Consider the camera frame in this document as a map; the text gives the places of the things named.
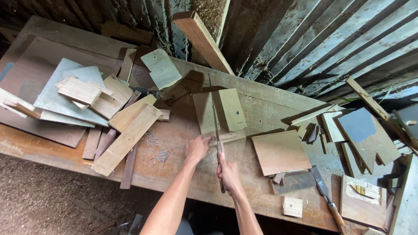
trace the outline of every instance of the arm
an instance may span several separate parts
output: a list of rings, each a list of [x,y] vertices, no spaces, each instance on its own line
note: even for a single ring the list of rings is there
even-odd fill
[[[234,200],[240,234],[262,235],[263,232],[248,202],[244,187],[242,187],[237,164],[227,162],[224,153],[221,153],[219,159],[221,164],[218,166],[218,178],[223,180],[226,190]]]
[[[197,164],[206,156],[210,138],[199,135],[186,146],[184,165],[151,211],[140,234],[175,234],[183,214],[187,190]]]

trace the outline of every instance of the chisel handle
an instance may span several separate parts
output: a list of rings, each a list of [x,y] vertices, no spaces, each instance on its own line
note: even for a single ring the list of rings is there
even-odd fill
[[[220,165],[221,164],[221,161],[220,161],[221,153],[225,153],[224,152],[224,143],[222,143],[221,141],[218,140],[216,146],[217,146],[217,150],[218,150],[218,155],[217,155],[218,164]],[[221,184],[221,192],[225,193],[224,183],[222,182],[222,180],[219,183]]]
[[[332,212],[332,215],[334,216],[335,221],[337,222],[338,228],[340,229],[340,232],[344,235],[349,234],[347,226],[344,223],[344,220],[342,219],[341,215],[338,213],[337,207],[334,203],[328,204],[329,209]]]

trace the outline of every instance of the small wooden square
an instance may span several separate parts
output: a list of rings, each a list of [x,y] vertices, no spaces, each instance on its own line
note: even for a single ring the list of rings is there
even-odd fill
[[[283,215],[302,218],[302,199],[283,196],[282,206]]]

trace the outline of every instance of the hand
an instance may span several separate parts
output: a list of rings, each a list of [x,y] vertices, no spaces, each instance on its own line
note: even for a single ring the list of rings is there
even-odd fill
[[[225,159],[225,153],[220,153],[220,164],[218,165],[218,179],[223,181],[225,189],[229,195],[235,197],[239,193],[244,193],[242,187],[240,174],[238,173],[238,167],[235,162],[227,162]]]
[[[196,167],[206,156],[206,153],[209,150],[209,141],[211,139],[212,137],[203,139],[203,135],[199,135],[196,139],[189,140],[189,143],[186,146],[186,159],[184,163],[190,163],[193,167]]]

